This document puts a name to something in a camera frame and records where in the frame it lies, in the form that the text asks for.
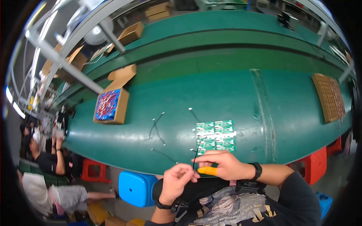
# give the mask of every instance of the circuit board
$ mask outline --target circuit board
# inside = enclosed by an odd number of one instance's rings
[[[236,131],[234,121],[213,121],[196,123],[197,155],[208,150],[236,151]]]

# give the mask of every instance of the wristwatch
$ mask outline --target wristwatch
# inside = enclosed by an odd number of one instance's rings
[[[164,204],[160,203],[160,200],[156,201],[156,206],[159,209],[172,209],[172,206],[164,205]]]
[[[255,177],[253,179],[251,179],[251,182],[255,182],[256,179],[258,179],[261,175],[261,172],[263,171],[263,169],[261,168],[260,164],[257,162],[253,162],[253,163],[248,163],[250,165],[253,165],[255,167]]]

